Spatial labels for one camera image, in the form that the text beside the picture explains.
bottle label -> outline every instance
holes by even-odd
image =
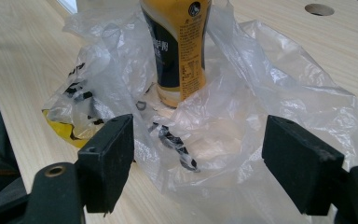
[[[144,12],[153,40],[156,56],[158,84],[166,91],[179,91],[178,42],[158,22]]]

